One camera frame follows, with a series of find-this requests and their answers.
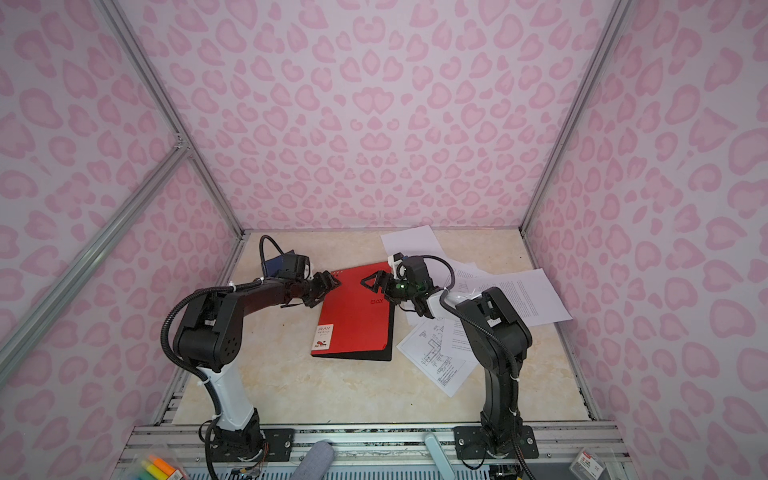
metal bracket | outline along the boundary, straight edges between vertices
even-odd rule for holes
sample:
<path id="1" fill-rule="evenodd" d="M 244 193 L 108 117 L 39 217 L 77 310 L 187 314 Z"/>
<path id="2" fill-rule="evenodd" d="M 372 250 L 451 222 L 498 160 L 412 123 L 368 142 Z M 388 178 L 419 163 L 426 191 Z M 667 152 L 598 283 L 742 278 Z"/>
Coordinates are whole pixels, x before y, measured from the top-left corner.
<path id="1" fill-rule="evenodd" d="M 522 426 L 522 435 L 518 439 L 520 450 L 525 458 L 538 458 L 538 447 L 533 436 L 533 429 L 528 425 Z M 453 438 L 456 445 L 456 457 L 460 460 L 481 460 L 488 457 L 488 436 L 481 426 L 455 427 Z M 514 458 L 514 452 L 509 452 L 502 458 Z"/>
<path id="2" fill-rule="evenodd" d="M 293 450 L 294 429 L 266 429 L 264 438 L 269 446 L 266 453 L 268 462 L 288 462 Z"/>

paper with diagram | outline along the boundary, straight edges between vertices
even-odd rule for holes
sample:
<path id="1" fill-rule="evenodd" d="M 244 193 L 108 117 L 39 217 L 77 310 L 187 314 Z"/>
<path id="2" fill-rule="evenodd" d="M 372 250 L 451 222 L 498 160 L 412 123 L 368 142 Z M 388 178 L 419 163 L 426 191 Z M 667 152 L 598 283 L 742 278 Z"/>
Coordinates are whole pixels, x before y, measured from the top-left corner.
<path id="1" fill-rule="evenodd" d="M 398 344 L 397 349 L 447 396 L 453 397 L 478 361 L 474 357 L 465 360 L 442 355 L 442 331 L 442 320 L 425 318 Z"/>
<path id="2" fill-rule="evenodd" d="M 450 355 L 455 359 L 471 360 L 476 359 L 469 345 L 467 333 L 464 331 L 462 321 L 457 318 L 440 319 L 442 321 L 442 344 L 440 353 Z"/>

highlighter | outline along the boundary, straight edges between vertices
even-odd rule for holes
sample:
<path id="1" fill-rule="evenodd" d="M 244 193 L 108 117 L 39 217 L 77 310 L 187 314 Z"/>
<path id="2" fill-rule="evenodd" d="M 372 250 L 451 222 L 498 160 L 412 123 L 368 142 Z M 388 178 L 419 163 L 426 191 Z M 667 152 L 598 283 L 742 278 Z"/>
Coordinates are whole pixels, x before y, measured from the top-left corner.
<path id="1" fill-rule="evenodd" d="M 147 462 L 146 460 L 142 460 L 141 466 L 144 467 L 144 470 L 149 472 L 149 474 L 155 477 L 157 480 L 168 480 L 168 475 L 165 475 L 162 470 L 160 470 L 158 467 L 154 466 L 150 462 Z"/>
<path id="2" fill-rule="evenodd" d="M 160 470 L 163 471 L 165 475 L 168 475 L 169 477 L 176 472 L 176 469 L 172 466 L 168 465 L 165 460 L 162 458 L 156 457 L 155 455 L 149 455 L 149 461 L 153 463 L 154 466 L 158 467 Z"/>

pink leopard print wall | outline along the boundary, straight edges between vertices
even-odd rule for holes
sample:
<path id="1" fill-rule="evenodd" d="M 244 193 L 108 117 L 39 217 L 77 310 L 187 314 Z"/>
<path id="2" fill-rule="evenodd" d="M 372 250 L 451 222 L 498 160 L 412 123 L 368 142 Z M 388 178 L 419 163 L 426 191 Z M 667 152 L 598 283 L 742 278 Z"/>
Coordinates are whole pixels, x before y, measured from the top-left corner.
<path id="1" fill-rule="evenodd" d="M 768 476 L 768 3 L 643 0 L 535 255 L 642 478 Z"/>
<path id="2" fill-rule="evenodd" d="M 174 373 L 163 319 L 216 281 L 233 240 L 182 165 L 0 392 L 0 477 L 108 478 Z"/>
<path id="3" fill-rule="evenodd" d="M 519 225 L 609 0 L 126 0 L 249 228 Z"/>
<path id="4" fill-rule="evenodd" d="M 88 0 L 0 5 L 0 345 L 170 150 Z"/>

white paper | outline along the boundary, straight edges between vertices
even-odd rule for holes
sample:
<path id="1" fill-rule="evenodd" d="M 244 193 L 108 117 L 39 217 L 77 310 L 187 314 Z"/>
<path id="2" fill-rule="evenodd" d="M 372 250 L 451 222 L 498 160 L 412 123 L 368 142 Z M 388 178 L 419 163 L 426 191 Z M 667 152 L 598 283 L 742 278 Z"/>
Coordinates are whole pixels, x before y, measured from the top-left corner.
<path id="1" fill-rule="evenodd" d="M 449 258 L 444 259 L 450 263 L 451 268 L 453 269 L 453 274 L 456 277 L 456 282 L 453 288 L 451 288 L 452 292 L 468 293 L 469 290 L 467 290 L 468 287 L 466 284 L 467 279 L 476 278 L 477 276 L 481 275 L 487 275 L 487 273 L 483 272 L 476 266 L 471 266 L 468 263 L 457 262 L 456 260 Z M 435 286 L 448 286 L 448 283 L 451 279 L 451 273 L 448 271 L 445 265 L 429 258 L 426 259 L 425 262 L 427 264 L 427 268 L 429 269 L 429 275 L 432 277 L 432 283 L 434 283 Z"/>
<path id="2" fill-rule="evenodd" d="M 467 339 L 467 332 L 464 331 L 462 321 L 458 318 L 440 319 L 442 321 L 442 344 L 440 353 L 451 356 L 455 359 L 472 360 L 477 359 L 472 352 L 472 347 Z"/>
<path id="3" fill-rule="evenodd" d="M 463 360 L 442 355 L 442 321 L 425 318 L 397 346 L 419 370 L 445 394 L 453 397 L 478 365 L 476 359 Z"/>
<path id="4" fill-rule="evenodd" d="M 437 241 L 435 233 L 429 225 L 409 228 L 399 232 L 386 233 L 381 236 L 384 250 L 389 256 L 395 253 L 411 255 L 434 255 L 446 258 L 445 252 Z"/>
<path id="5" fill-rule="evenodd" d="M 497 286 L 528 327 L 570 320 L 557 292 L 542 269 L 466 280 L 467 287 L 482 292 Z"/>

